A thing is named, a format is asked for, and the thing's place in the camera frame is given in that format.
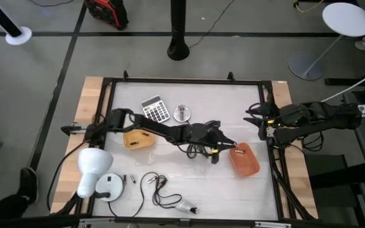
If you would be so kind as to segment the black post white base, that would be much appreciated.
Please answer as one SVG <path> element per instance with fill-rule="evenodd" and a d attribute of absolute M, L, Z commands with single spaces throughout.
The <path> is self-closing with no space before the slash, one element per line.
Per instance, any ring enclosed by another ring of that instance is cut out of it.
<path fill-rule="evenodd" d="M 32 31 L 28 27 L 21 27 L 17 25 L 1 8 L 0 27 L 6 34 L 6 42 L 12 46 L 25 44 L 32 37 Z"/>

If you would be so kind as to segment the chrome lamp socket base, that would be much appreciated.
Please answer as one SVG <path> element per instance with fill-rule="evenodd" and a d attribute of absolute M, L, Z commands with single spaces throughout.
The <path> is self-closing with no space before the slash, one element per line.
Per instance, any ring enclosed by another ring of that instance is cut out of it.
<path fill-rule="evenodd" d="M 174 109 L 173 117 L 178 122 L 187 122 L 191 118 L 191 110 L 181 104 Z"/>

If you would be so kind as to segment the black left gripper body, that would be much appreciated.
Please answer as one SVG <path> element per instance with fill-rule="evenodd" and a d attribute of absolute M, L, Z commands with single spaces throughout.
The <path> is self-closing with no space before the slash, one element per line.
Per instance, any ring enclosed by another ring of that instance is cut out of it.
<path fill-rule="evenodd" d="M 204 123 L 207 133 L 203 139 L 203 146 L 211 149 L 222 148 L 222 131 L 220 130 L 221 122 L 219 120 L 211 120 Z"/>

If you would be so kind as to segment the white round side table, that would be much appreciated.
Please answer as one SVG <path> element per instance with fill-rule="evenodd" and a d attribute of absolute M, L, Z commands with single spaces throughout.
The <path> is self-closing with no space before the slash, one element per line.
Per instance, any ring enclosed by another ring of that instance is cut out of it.
<path fill-rule="evenodd" d="M 311 53 L 298 53 L 288 60 L 291 73 L 300 79 L 317 80 L 324 72 L 321 59 L 343 37 L 362 37 L 365 35 L 365 10 L 351 3 L 332 3 L 322 12 L 323 22 L 338 37 L 318 56 Z"/>

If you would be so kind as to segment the white printed safety label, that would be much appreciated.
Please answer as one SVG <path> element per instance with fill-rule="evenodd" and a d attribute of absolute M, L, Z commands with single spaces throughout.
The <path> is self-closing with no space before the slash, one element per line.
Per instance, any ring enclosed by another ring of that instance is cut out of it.
<path fill-rule="evenodd" d="M 180 212 L 189 212 L 193 207 L 194 204 L 186 199 L 182 199 L 175 206 L 176 210 L 179 210 Z"/>

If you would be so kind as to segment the grey desk calculator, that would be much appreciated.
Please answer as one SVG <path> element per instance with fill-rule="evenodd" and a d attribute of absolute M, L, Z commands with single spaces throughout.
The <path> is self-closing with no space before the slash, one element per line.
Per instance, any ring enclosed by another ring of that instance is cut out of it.
<path fill-rule="evenodd" d="M 146 118 L 163 123 L 170 119 L 169 111 L 160 95 L 153 96 L 141 103 Z"/>

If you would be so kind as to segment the person's black shoe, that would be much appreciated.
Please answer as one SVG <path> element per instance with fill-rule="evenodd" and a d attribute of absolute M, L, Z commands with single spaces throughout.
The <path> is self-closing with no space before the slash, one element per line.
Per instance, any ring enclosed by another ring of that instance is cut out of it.
<path fill-rule="evenodd" d="M 20 170 L 20 185 L 17 194 L 24 197 L 31 205 L 38 199 L 39 182 L 35 171 L 30 167 Z"/>

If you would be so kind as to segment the white desk lamp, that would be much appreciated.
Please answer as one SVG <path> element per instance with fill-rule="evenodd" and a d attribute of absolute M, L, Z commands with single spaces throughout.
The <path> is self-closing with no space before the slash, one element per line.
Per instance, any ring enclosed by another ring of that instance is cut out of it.
<path fill-rule="evenodd" d="M 78 155 L 81 178 L 77 195 L 86 199 L 94 196 L 105 202 L 119 199 L 124 192 L 124 181 L 118 174 L 109 173 L 113 156 L 102 149 L 85 148 Z"/>

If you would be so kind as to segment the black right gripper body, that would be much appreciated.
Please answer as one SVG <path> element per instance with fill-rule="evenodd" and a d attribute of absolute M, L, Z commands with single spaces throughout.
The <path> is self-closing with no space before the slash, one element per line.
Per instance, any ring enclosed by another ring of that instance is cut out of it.
<path fill-rule="evenodd" d="M 275 103 L 263 103 L 259 111 L 264 120 L 260 122 L 258 136 L 260 140 L 265 141 L 267 139 L 267 122 L 279 116 L 279 108 Z"/>

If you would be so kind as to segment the person's leg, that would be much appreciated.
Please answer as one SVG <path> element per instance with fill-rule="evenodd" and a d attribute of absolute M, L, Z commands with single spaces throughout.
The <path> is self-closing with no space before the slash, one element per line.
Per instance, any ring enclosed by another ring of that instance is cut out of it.
<path fill-rule="evenodd" d="M 27 198 L 12 194 L 0 200 L 0 220 L 20 218 L 28 207 Z"/>

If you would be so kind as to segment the red black equipment case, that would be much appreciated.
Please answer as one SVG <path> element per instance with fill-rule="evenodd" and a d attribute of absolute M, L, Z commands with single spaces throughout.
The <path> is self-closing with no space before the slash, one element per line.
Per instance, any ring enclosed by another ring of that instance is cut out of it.
<path fill-rule="evenodd" d="M 124 30 L 129 23 L 123 0 L 84 0 L 90 15 L 117 30 Z"/>

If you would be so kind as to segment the orange plastic bin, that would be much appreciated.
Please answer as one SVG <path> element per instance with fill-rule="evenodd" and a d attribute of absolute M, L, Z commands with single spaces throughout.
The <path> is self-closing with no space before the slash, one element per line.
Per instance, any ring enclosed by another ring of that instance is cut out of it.
<path fill-rule="evenodd" d="M 249 144 L 242 142 L 230 149 L 229 158 L 240 177 L 250 177 L 260 171 L 259 162 Z"/>

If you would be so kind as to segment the yellow plastic bin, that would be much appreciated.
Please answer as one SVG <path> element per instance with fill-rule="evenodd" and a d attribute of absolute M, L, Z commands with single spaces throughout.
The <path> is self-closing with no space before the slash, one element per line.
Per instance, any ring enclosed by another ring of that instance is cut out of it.
<path fill-rule="evenodd" d="M 146 137 L 142 135 L 142 132 L 149 133 L 150 136 Z M 129 150 L 141 149 L 151 146 L 155 142 L 155 136 L 145 130 L 133 130 L 123 133 L 124 147 Z M 139 144 L 130 146 L 131 142 L 138 141 Z"/>

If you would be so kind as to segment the black pole with round base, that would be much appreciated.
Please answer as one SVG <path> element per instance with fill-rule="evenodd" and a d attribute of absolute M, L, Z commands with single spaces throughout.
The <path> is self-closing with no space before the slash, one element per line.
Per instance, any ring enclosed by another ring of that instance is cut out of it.
<path fill-rule="evenodd" d="M 167 55 L 174 61 L 181 61 L 190 54 L 185 42 L 186 0 L 170 0 L 170 17 L 172 39 L 167 49 Z"/>

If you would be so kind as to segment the white tube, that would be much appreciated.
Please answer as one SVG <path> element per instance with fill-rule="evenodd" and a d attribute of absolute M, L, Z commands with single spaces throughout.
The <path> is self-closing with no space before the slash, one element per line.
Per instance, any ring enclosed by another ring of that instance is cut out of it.
<path fill-rule="evenodd" d="M 365 86 L 365 76 L 359 78 L 359 79 L 336 79 L 336 78 L 327 78 L 324 80 L 324 83 L 326 86 L 347 86 L 346 89 L 328 97 L 325 98 L 323 100 L 321 100 L 321 102 L 326 102 L 329 101 L 337 96 L 340 96 L 341 94 L 348 92 L 350 90 L 352 90 L 353 88 L 357 87 L 357 86 Z"/>

